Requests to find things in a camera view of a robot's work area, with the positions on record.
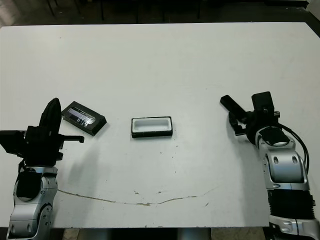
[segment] black box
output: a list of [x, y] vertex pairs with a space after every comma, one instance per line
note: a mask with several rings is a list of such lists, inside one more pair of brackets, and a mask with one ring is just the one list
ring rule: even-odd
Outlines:
[[73, 101], [62, 111], [62, 118], [77, 128], [94, 136], [107, 123], [104, 116]]

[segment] crack on table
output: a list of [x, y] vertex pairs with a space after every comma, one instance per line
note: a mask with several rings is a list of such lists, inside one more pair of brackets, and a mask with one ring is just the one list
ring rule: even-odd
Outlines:
[[165, 203], [168, 203], [168, 202], [171, 202], [171, 201], [176, 201], [176, 200], [189, 199], [189, 198], [200, 198], [200, 197], [203, 197], [203, 196], [207, 195], [208, 193], [212, 192], [213, 190], [215, 190], [217, 188], [218, 188], [218, 186], [216, 186], [216, 187], [210, 189], [209, 191], [205, 192], [204, 194], [201, 194], [201, 195], [198, 195], [198, 196], [194, 195], [194, 196], [175, 197], [175, 198], [171, 198], [171, 199], [168, 199], [168, 200], [165, 200], [165, 201], [161, 201], [161, 202], [147, 202], [147, 203], [143, 203], [143, 202], [133, 203], [133, 202], [125, 202], [125, 201], [112, 201], [112, 200], [98, 198], [98, 197], [80, 195], [78, 193], [72, 193], [72, 192], [68, 192], [68, 191], [63, 191], [61, 189], [58, 189], [58, 192], [61, 192], [63, 194], [67, 194], [67, 195], [70, 195], [70, 196], [80, 197], [80, 198], [84, 198], [84, 199], [98, 200], [98, 201], [103, 201], [103, 202], [112, 203], [112, 204], [140, 205], [140, 206], [150, 207], [151, 205], [161, 205], [161, 204], [165, 204]]

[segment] white table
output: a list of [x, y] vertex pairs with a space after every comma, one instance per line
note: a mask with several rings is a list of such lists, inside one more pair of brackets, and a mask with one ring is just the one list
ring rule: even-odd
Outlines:
[[[308, 147], [320, 205], [320, 39], [305, 23], [3, 27], [0, 63], [1, 130], [36, 126], [54, 97], [108, 121], [95, 137], [62, 121], [85, 142], [66, 142], [56, 165], [54, 227], [266, 226], [261, 161], [234, 136], [225, 94], [252, 110], [251, 95], [271, 91]], [[172, 116], [172, 138], [131, 138], [131, 118], [156, 116]], [[0, 159], [6, 227], [21, 159]]]

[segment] chair leg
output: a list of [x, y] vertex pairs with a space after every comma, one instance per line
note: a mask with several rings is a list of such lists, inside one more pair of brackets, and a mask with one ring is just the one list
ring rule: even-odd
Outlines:
[[162, 10], [162, 21], [164, 22], [165, 21], [165, 0], [161, 0], [161, 10]]
[[196, 15], [198, 19], [200, 19], [201, 2], [202, 2], [202, 0], [198, 0], [198, 13], [197, 13], [197, 15]]
[[49, 6], [49, 9], [50, 9], [50, 12], [51, 12], [52, 16], [55, 17], [55, 13], [54, 13], [54, 11], [52, 10], [51, 4], [50, 4], [50, 0], [46, 0], [46, 2], [48, 3], [48, 6]]
[[80, 8], [79, 8], [79, 5], [77, 3], [77, 0], [74, 0], [74, 4], [75, 4], [76, 9], [78, 10], [78, 13], [81, 15]]
[[102, 2], [103, 0], [100, 0], [100, 10], [101, 10], [101, 20], [104, 21], [105, 20], [105, 16], [104, 16], [104, 4]]
[[135, 0], [135, 23], [139, 23], [139, 0]]

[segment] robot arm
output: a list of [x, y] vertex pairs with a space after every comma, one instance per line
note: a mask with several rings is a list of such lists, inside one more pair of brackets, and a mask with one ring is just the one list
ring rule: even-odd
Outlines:
[[[314, 200], [308, 182], [309, 154], [302, 140], [291, 129], [278, 123], [270, 92], [252, 96], [254, 111], [245, 112], [228, 95], [221, 104], [229, 110], [235, 135], [246, 135], [259, 150], [270, 206], [268, 240], [320, 240], [320, 224], [314, 215]], [[302, 145], [304, 160], [296, 152]]]
[[84, 142], [83, 136], [59, 134], [61, 106], [58, 98], [48, 103], [39, 126], [27, 131], [0, 131], [5, 151], [23, 158], [13, 189], [14, 208], [7, 240], [47, 240], [58, 190], [56, 161], [62, 160], [64, 141]]

